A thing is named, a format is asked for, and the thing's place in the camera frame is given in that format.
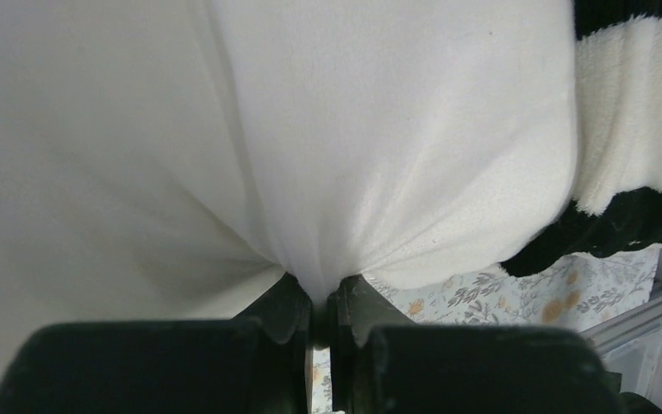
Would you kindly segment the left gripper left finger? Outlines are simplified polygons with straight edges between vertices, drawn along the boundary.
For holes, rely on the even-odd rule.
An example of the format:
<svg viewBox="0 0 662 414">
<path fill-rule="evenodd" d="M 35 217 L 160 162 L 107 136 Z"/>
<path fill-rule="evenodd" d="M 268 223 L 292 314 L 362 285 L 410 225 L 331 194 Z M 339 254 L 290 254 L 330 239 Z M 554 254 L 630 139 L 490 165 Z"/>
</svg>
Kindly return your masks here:
<svg viewBox="0 0 662 414">
<path fill-rule="evenodd" d="M 250 413 L 308 413 L 312 392 L 312 303 L 286 273 L 239 315 L 258 340 L 251 358 Z"/>
</svg>

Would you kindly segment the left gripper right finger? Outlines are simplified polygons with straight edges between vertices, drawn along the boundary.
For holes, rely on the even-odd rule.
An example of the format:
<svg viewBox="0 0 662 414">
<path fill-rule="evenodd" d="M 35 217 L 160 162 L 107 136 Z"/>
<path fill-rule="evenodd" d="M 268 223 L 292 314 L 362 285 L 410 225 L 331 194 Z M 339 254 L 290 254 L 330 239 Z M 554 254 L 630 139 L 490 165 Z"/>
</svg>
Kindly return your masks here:
<svg viewBox="0 0 662 414">
<path fill-rule="evenodd" d="M 414 321 L 361 275 L 343 279 L 327 300 L 332 407 L 357 413 L 353 386 L 359 381 L 362 349 L 377 327 L 409 326 Z"/>
</svg>

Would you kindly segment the white pillow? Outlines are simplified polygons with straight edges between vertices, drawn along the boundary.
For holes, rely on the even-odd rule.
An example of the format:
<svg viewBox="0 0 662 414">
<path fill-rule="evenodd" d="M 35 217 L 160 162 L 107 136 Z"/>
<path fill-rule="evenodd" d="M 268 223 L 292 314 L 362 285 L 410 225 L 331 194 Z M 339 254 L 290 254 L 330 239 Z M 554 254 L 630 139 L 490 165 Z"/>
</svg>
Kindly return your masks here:
<svg viewBox="0 0 662 414">
<path fill-rule="evenodd" d="M 571 194 L 573 23 L 569 1 L 0 1 L 0 376 L 52 323 L 506 261 Z"/>
</svg>

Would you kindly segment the black white striped pillowcase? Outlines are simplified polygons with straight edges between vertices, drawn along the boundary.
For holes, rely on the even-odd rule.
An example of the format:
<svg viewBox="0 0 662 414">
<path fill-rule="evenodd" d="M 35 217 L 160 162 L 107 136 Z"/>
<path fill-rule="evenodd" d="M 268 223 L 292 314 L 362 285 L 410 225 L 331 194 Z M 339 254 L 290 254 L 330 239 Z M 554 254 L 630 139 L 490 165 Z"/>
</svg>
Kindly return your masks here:
<svg viewBox="0 0 662 414">
<path fill-rule="evenodd" d="M 563 213 L 503 270 L 662 247 L 662 1 L 577 1 L 578 174 Z"/>
</svg>

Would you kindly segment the floral patterned table mat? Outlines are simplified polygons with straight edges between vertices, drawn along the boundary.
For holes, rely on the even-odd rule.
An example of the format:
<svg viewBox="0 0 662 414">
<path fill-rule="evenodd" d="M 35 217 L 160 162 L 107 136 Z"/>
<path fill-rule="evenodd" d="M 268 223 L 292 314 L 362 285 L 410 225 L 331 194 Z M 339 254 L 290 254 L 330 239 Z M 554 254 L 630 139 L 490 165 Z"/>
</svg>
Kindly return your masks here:
<svg viewBox="0 0 662 414">
<path fill-rule="evenodd" d="M 526 278 L 489 270 L 414 290 L 368 281 L 417 323 L 544 324 L 585 331 L 646 303 L 658 262 L 659 251 L 647 249 L 605 259 L 566 256 Z"/>
</svg>

